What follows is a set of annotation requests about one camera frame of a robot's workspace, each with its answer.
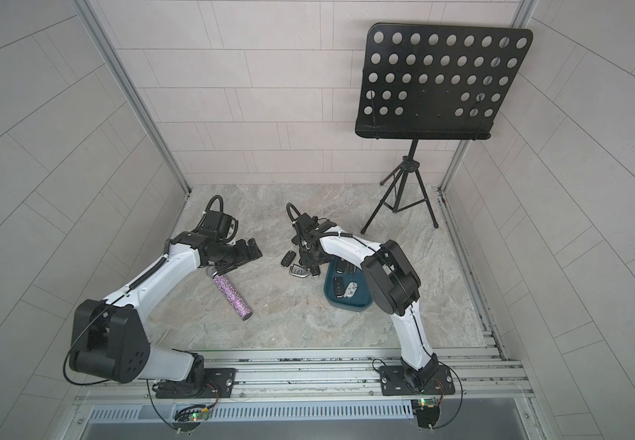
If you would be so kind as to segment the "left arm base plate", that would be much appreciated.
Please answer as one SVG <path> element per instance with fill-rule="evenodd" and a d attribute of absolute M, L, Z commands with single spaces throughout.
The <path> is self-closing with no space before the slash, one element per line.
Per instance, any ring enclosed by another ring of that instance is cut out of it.
<path fill-rule="evenodd" d="M 217 399 L 232 394 L 238 370 L 235 368 L 197 368 L 184 381 L 160 381 L 151 389 L 158 399 Z"/>

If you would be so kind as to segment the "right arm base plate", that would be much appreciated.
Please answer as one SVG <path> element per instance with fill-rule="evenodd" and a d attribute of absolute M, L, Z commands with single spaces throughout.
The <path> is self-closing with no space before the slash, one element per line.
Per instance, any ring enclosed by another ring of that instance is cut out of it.
<path fill-rule="evenodd" d="M 381 392 L 384 396 L 449 396 L 457 392 L 451 369 L 442 364 L 429 378 L 402 365 L 381 365 L 376 371 L 380 375 Z"/>

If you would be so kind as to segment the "white key fob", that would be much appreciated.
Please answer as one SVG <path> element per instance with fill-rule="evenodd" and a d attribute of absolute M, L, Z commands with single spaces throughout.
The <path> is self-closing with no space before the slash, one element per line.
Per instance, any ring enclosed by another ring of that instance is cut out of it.
<path fill-rule="evenodd" d="M 357 282 L 350 282 L 345 289 L 344 297 L 352 298 L 357 293 L 358 289 L 359 285 L 357 284 Z"/>

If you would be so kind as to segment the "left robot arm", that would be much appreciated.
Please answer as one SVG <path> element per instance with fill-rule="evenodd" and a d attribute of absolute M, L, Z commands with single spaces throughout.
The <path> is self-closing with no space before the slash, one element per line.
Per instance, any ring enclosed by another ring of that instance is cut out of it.
<path fill-rule="evenodd" d="M 161 256 L 143 273 L 104 299 L 77 307 L 63 372 L 91 375 L 98 383 L 158 381 L 166 392 L 201 392 L 208 383 L 203 357 L 152 345 L 144 322 L 192 272 L 211 267 L 225 275 L 261 256 L 253 238 L 225 242 L 185 231 L 167 240 Z"/>

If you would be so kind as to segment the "teal storage tray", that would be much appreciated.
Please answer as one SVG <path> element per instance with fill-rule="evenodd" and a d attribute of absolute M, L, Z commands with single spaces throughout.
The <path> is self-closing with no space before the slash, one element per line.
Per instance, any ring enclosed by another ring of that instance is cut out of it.
<path fill-rule="evenodd" d="M 352 312 L 364 311 L 372 305 L 363 272 L 342 258 L 334 258 L 328 265 L 324 295 L 333 306 Z"/>

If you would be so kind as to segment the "black key fob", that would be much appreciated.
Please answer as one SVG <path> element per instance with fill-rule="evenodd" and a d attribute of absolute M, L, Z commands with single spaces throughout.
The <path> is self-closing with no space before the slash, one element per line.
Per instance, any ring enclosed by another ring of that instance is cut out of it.
<path fill-rule="evenodd" d="M 346 260 L 338 260 L 337 263 L 336 263 L 336 267 L 335 267 L 336 273 L 337 274 L 345 273 L 347 271 L 349 265 L 350 264 Z"/>
<path fill-rule="evenodd" d="M 295 257 L 296 257 L 296 253 L 293 250 L 289 250 L 285 253 L 283 258 L 281 259 L 280 264 L 283 267 L 289 268 L 293 264 Z"/>
<path fill-rule="evenodd" d="M 335 292 L 335 297 L 337 298 L 344 297 L 346 290 L 345 290 L 344 280 L 342 277 L 335 277 L 333 279 L 333 288 Z"/>

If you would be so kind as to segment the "silver BMW key fob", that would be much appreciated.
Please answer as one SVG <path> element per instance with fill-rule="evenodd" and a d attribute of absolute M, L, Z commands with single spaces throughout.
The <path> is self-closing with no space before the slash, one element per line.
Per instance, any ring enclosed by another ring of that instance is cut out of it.
<path fill-rule="evenodd" d="M 311 275 L 311 271 L 299 264 L 292 264 L 289 267 L 289 274 L 296 278 L 304 279 Z"/>

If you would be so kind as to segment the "black key fob bottom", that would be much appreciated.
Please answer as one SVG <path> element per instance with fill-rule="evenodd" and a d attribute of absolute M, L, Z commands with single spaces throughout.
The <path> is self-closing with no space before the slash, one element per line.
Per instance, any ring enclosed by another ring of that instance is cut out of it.
<path fill-rule="evenodd" d="M 344 280 L 342 277 L 335 277 L 333 279 L 333 288 L 335 292 L 335 297 L 337 298 L 344 297 L 346 290 L 345 290 Z"/>

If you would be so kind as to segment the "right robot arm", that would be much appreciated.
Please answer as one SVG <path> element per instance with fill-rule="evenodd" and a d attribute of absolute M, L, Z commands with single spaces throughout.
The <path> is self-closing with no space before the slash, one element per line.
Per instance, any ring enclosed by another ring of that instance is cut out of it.
<path fill-rule="evenodd" d="M 361 269 L 372 300 L 394 323 L 405 379 L 413 388 L 424 388 L 439 362 L 422 322 L 421 280 L 401 247 L 393 240 L 377 243 L 360 238 L 330 221 L 310 227 L 295 221 L 293 228 L 303 266 L 312 269 L 340 258 Z"/>

